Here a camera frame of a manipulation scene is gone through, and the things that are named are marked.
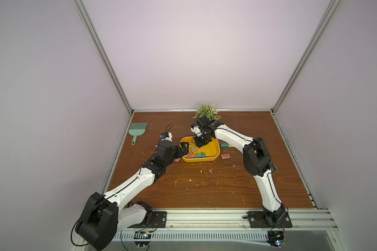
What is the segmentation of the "yellow plastic storage box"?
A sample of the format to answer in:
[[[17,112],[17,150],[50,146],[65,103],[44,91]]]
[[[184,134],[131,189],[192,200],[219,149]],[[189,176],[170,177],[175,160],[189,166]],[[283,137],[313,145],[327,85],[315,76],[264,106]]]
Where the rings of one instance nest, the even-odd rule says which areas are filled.
[[[182,160],[188,163],[215,161],[221,153],[217,139],[212,139],[211,143],[202,147],[195,145],[193,137],[184,137],[180,142],[189,144],[189,153],[182,157]]]

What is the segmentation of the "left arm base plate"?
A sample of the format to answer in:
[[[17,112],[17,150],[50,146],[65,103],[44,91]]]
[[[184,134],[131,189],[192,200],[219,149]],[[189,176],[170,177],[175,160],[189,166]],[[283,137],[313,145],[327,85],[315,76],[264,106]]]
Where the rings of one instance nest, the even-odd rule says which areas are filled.
[[[141,223],[134,224],[129,228],[165,228],[167,222],[167,212],[166,211],[152,211],[147,213],[144,220]]]

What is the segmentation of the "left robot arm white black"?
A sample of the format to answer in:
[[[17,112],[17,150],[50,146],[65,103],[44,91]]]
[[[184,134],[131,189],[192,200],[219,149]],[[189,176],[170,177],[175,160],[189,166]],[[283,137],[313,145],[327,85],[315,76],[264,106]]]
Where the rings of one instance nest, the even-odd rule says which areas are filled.
[[[131,178],[104,194],[95,192],[88,198],[72,232],[95,250],[102,251],[116,233],[136,224],[149,225],[151,208],[139,203],[129,207],[128,203],[154,184],[176,159],[188,153],[186,142],[174,145],[169,138],[161,140],[154,154]]]

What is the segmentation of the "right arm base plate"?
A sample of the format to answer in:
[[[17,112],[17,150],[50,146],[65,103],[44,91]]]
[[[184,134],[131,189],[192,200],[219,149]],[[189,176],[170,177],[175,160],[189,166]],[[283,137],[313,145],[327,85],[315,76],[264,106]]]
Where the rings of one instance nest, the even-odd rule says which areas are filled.
[[[287,212],[265,213],[263,211],[248,211],[242,219],[246,220],[251,228],[275,229],[292,228],[293,224]]]

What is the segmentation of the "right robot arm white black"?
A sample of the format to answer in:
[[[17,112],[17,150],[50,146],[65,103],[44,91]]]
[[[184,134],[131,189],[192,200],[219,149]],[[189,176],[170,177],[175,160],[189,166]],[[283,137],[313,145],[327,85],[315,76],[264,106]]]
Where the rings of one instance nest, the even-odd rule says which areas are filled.
[[[194,142],[201,148],[213,139],[222,140],[239,150],[243,155],[245,170],[254,177],[262,198],[264,221],[269,227],[292,226],[289,213],[278,196],[272,174],[275,167],[270,153],[260,137],[252,138],[238,133],[218,120],[210,121],[206,116],[191,125]]]

